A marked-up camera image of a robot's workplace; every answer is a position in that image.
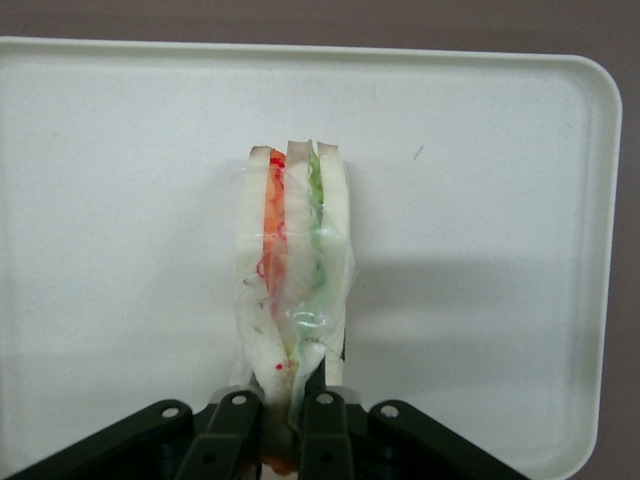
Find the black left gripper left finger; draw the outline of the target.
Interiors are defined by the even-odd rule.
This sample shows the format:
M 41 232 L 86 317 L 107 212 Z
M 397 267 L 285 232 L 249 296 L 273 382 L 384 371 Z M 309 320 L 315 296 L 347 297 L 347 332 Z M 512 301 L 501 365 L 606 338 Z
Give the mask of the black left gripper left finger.
M 224 390 L 194 413 L 158 401 L 12 479 L 257 479 L 260 396 Z

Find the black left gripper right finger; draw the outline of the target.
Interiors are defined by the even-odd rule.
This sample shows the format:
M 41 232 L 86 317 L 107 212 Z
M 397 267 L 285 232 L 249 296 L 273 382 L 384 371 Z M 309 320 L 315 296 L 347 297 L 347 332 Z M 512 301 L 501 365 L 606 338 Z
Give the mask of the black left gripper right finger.
M 304 336 L 300 374 L 300 479 L 524 479 L 486 450 L 400 400 L 366 410 L 326 382 L 327 345 Z

